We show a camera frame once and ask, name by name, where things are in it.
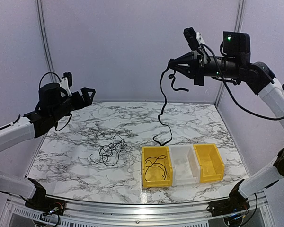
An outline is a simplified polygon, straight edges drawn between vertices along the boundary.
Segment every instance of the white marble tabletop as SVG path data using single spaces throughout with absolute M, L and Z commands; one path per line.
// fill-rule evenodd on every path
M 156 146 L 154 135 L 169 138 L 167 127 L 158 122 L 163 103 L 98 102 L 73 112 L 62 131 L 50 130 L 33 163 L 29 176 L 48 194 L 66 198 L 111 203 L 180 203 L 228 196 L 233 186 L 246 178 L 238 151 L 214 105 L 169 103 L 161 118 L 173 132 L 173 144 L 215 143 L 225 164 L 222 181 L 142 188 L 141 146 Z M 62 127 L 67 122 L 59 122 Z M 132 146 L 115 166 L 94 164 L 90 154 L 120 135 Z

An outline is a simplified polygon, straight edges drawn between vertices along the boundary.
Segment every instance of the white bin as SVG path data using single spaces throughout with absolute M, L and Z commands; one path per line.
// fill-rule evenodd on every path
M 169 154 L 173 168 L 173 186 L 200 182 L 200 165 L 193 145 L 171 145 Z

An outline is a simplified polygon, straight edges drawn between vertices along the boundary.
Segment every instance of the gray marble vein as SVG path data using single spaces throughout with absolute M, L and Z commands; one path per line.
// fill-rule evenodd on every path
M 86 201 L 112 203 L 179 203 L 227 196 L 246 170 L 215 107 L 209 104 L 169 103 L 162 117 L 173 132 L 174 144 L 215 143 L 225 164 L 222 181 L 170 188 L 142 189 L 141 146 L 170 137 L 160 125 L 163 103 L 98 102 L 75 111 L 60 132 L 50 130 L 30 170 L 29 177 L 48 194 Z M 62 127 L 67 122 L 59 122 Z M 94 164 L 98 148 L 120 135 L 129 145 L 115 166 Z

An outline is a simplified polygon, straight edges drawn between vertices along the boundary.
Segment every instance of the yellow plastic container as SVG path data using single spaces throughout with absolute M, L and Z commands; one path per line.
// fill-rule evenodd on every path
M 214 143 L 194 144 L 201 168 L 200 182 L 219 181 L 224 177 L 224 163 Z
M 168 146 L 142 147 L 143 188 L 170 187 L 172 178 L 173 169 Z

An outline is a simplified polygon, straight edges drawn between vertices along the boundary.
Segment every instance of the vertical metal bar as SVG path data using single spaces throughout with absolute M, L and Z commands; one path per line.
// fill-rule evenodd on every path
M 36 0 L 36 6 L 37 6 L 37 15 L 38 15 L 39 28 L 40 28 L 40 35 L 41 35 L 47 68 L 50 72 L 54 72 L 53 61 L 52 61 L 49 44 L 47 40 L 47 35 L 46 35 L 42 0 Z M 53 75 L 50 75 L 50 78 L 52 82 L 57 81 L 56 77 L 54 77 Z
M 243 17 L 244 17 L 244 11 L 245 11 L 245 3 L 246 3 L 245 0 L 239 0 L 234 32 L 240 32 L 241 31 Z M 214 105 L 215 105 L 216 108 L 218 108 L 218 106 L 220 104 L 221 98 L 224 94 L 224 90 L 225 90 L 225 86 L 221 82 L 217 96 L 216 96 L 216 99 L 215 99 L 215 102 L 214 102 Z

